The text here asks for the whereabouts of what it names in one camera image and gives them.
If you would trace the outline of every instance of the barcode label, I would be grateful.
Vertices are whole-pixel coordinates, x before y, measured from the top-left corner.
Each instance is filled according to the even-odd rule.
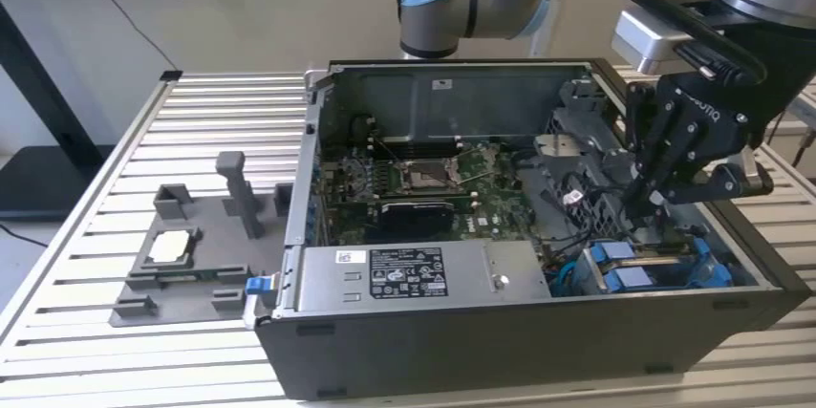
[[[365,250],[339,250],[335,260],[337,263],[365,263]]]

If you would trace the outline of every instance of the white sticker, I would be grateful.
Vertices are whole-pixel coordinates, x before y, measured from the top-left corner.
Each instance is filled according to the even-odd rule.
[[[444,80],[432,80],[431,81],[431,89],[432,90],[449,90],[453,87],[453,80],[449,78]]]
[[[561,203],[564,203],[564,205],[573,205],[577,204],[583,199],[584,194],[577,190],[572,190],[567,195],[564,195],[564,198],[561,198]]]
[[[365,251],[339,250],[335,260],[337,263],[365,263]]]

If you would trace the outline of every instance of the metal bracket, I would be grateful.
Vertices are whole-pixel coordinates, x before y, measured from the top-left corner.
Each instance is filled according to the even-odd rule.
[[[564,83],[559,97],[569,111],[592,112],[603,109],[609,100],[593,79],[575,79]]]

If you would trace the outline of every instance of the motherboard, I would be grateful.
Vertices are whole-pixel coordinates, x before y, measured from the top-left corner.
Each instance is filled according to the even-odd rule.
[[[429,149],[377,150],[384,159],[351,149],[323,163],[329,244],[539,240],[512,163],[517,151],[487,141],[440,146],[437,153],[452,155],[437,158]]]

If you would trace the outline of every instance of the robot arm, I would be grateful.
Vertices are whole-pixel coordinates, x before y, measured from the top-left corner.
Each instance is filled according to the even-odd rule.
[[[752,149],[816,73],[816,0],[631,0],[612,46],[656,88],[627,88],[629,218],[664,201],[695,203],[772,192]],[[547,0],[400,0],[407,57],[441,58],[461,37],[533,31]],[[728,158],[711,177],[700,174]]]
[[[651,215],[664,200],[771,193],[752,149],[816,74],[816,0],[632,1],[613,48],[663,77],[655,89],[627,88],[627,215]],[[704,178],[700,170],[724,158]]]

